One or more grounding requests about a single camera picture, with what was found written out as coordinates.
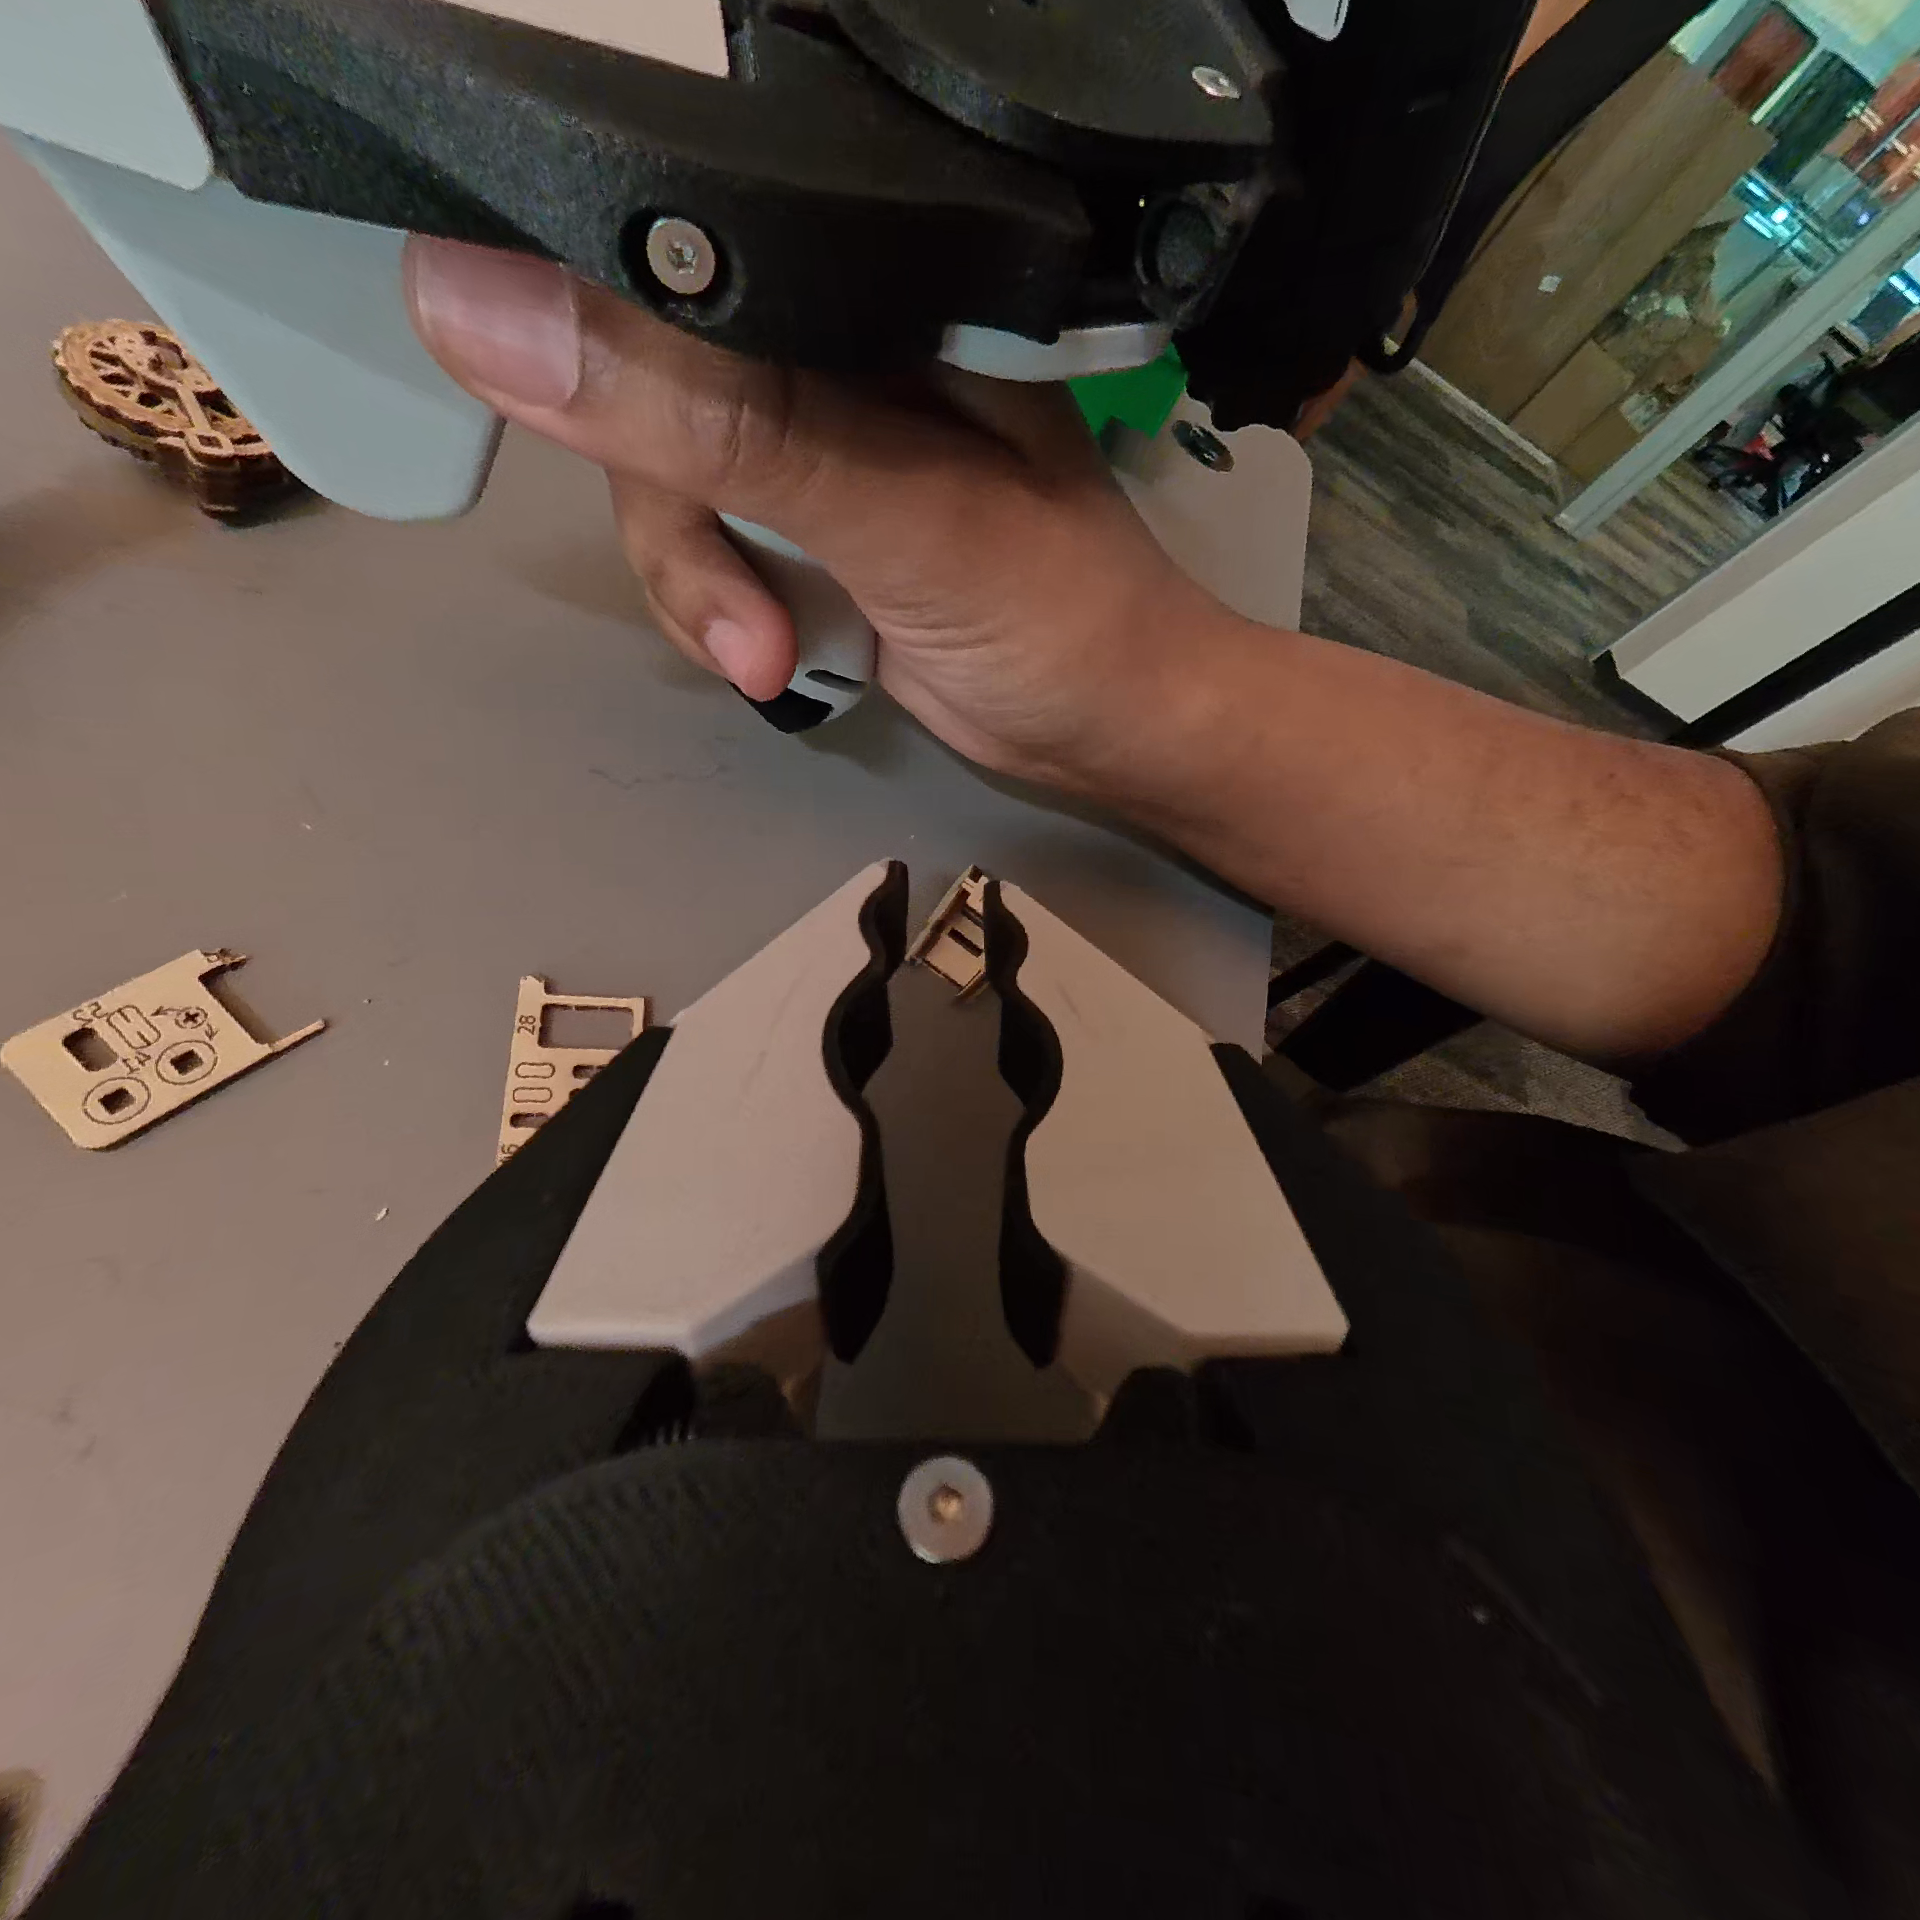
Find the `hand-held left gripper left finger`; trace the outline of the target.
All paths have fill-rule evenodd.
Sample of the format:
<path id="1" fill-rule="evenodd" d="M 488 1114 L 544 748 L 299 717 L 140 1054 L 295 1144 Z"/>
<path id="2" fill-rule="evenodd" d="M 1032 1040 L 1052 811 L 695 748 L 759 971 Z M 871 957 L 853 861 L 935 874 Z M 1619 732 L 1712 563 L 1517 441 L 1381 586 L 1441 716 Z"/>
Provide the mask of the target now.
<path id="1" fill-rule="evenodd" d="M 907 872 L 873 861 L 673 1016 L 535 1308 L 544 1352 L 822 1369 L 892 1277 L 877 1122 Z"/>

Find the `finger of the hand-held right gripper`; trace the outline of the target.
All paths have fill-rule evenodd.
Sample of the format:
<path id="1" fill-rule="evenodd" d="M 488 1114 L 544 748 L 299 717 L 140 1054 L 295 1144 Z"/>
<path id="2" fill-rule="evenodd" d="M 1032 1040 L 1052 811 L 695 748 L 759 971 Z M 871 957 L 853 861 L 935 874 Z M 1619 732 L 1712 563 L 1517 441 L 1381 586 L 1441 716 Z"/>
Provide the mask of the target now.
<path id="1" fill-rule="evenodd" d="M 213 150 L 142 3 L 4 3 L 1 129 L 199 189 Z"/>
<path id="2" fill-rule="evenodd" d="M 419 344 L 400 232 L 8 139 L 309 489 L 381 522 L 476 505 L 502 422 Z"/>

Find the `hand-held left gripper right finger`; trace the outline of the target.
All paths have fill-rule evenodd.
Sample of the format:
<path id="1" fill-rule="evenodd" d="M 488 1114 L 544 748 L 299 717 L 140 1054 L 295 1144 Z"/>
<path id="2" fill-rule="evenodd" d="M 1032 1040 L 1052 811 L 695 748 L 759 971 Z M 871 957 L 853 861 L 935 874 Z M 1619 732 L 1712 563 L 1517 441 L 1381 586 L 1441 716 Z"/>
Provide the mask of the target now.
<path id="1" fill-rule="evenodd" d="M 1041 1372 L 1127 1379 L 1348 1334 L 1229 1082 L 1252 1068 L 1014 885 L 982 896 L 1008 1144 L 998 1298 Z"/>

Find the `small boxy wooden piece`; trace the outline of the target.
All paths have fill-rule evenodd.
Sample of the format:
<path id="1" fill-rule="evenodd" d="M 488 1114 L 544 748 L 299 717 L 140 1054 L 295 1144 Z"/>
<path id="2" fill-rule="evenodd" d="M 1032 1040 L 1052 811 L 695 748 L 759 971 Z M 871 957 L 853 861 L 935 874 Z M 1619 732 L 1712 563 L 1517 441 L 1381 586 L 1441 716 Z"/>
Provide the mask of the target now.
<path id="1" fill-rule="evenodd" d="M 956 1001 L 972 1001 L 988 986 L 988 888 L 982 869 L 965 869 L 903 956 L 912 970 L 937 977 Z"/>

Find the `wooden piece square holes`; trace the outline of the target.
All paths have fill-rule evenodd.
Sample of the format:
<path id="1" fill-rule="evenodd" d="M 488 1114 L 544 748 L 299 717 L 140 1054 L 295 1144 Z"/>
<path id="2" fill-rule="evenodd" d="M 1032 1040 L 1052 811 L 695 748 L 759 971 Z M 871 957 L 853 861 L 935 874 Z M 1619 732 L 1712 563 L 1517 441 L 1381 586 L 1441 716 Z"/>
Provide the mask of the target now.
<path id="1" fill-rule="evenodd" d="M 239 952 L 195 948 L 14 1033 L 1 1066 L 81 1150 L 116 1147 L 313 1040 L 264 1040 L 216 993 Z"/>

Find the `person's right forearm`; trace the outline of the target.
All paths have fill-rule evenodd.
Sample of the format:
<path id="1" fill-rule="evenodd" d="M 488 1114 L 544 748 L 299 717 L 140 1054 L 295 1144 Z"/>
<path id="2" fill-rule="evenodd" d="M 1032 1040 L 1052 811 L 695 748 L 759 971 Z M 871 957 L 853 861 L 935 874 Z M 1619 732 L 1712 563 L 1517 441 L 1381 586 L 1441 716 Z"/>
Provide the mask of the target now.
<path id="1" fill-rule="evenodd" d="M 1757 977 L 1785 850 L 1728 760 L 1203 605 L 1103 637 L 1059 779 L 1536 1042 L 1667 1054 Z"/>

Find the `grey desk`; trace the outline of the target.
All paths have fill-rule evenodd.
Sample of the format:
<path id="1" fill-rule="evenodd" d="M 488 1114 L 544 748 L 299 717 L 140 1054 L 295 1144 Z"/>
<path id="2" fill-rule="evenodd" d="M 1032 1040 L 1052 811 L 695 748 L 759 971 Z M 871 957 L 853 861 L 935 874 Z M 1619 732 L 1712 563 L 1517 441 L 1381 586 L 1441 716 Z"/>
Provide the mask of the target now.
<path id="1" fill-rule="evenodd" d="M 60 328 L 142 300 L 4 156 L 4 1037 L 189 948 L 325 1032 L 110 1150 L 4 1074 L 4 1909 L 164 1692 L 299 1406 L 494 1168 L 521 977 L 697 998 L 879 858 L 1006 872 L 1257 1046 L 1265 920 L 887 701 L 783 738 L 644 624 L 596 470 L 232 532 L 97 443 Z"/>

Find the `person's right hand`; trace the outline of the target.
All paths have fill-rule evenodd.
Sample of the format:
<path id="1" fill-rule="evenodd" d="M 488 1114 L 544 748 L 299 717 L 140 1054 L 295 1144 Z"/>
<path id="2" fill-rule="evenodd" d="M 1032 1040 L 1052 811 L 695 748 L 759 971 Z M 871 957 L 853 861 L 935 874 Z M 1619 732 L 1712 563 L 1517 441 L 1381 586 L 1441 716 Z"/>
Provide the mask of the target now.
<path id="1" fill-rule="evenodd" d="M 598 469 L 659 630 L 767 701 L 795 620 L 736 553 L 749 522 L 877 634 L 877 681 L 996 776 L 1211 809 L 1262 772 L 1259 637 L 1169 564 L 1071 403 L 895 395 L 695 344 L 563 270 L 416 237 L 416 331 L 509 422 Z"/>

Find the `wooden wheel assembly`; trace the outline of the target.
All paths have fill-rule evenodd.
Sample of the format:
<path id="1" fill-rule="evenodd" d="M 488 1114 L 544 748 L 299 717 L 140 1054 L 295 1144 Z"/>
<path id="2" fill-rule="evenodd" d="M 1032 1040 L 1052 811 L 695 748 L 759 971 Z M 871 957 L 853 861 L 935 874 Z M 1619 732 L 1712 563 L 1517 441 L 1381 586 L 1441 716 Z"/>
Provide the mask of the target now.
<path id="1" fill-rule="evenodd" d="M 54 337 L 51 360 L 85 427 L 177 483 L 205 517 L 260 522 L 307 494 L 172 330 L 86 321 Z"/>

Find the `slotted flat wooden piece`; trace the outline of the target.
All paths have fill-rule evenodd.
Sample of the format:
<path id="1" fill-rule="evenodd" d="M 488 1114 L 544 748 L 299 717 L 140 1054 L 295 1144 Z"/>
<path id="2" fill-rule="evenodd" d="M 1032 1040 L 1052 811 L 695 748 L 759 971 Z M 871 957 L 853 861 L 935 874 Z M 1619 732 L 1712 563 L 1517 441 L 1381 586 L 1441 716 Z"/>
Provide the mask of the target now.
<path id="1" fill-rule="evenodd" d="M 649 997 L 560 993 L 523 977 L 495 1128 L 495 1164 L 512 1162 L 542 1128 L 633 1045 L 652 1022 Z"/>

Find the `person's leg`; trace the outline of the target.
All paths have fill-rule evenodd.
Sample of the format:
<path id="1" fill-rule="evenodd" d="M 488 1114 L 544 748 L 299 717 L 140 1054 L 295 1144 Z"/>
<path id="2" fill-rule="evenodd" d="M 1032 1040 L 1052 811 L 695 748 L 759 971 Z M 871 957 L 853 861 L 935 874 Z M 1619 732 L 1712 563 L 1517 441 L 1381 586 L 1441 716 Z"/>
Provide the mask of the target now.
<path id="1" fill-rule="evenodd" d="M 1661 1150 L 1269 1073 L 1539 1363 L 1841 1914 L 1916 1915 L 1916 1080 Z"/>

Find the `person's dark sleeve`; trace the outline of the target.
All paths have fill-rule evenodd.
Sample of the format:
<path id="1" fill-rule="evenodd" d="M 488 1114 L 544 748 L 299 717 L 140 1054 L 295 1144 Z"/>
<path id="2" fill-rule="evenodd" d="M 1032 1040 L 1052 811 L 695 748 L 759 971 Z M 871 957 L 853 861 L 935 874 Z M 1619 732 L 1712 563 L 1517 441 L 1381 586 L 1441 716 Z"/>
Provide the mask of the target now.
<path id="1" fill-rule="evenodd" d="M 1718 753 L 1767 801 L 1783 917 L 1753 981 L 1627 1076 L 1686 1146 L 1804 1121 L 1918 1073 L 1918 714 L 1848 740 Z"/>

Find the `wooden cabinet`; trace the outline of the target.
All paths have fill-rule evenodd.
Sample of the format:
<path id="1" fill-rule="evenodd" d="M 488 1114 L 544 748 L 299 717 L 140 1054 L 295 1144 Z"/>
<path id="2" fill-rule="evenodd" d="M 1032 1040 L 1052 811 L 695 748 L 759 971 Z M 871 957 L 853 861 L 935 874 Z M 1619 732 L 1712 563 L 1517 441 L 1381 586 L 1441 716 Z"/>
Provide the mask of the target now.
<path id="1" fill-rule="evenodd" d="M 1780 302 L 1741 188 L 1792 19 L 1715 65 L 1655 54 L 1502 209 L 1422 347 L 1445 380 L 1588 483 L 1639 446 Z"/>

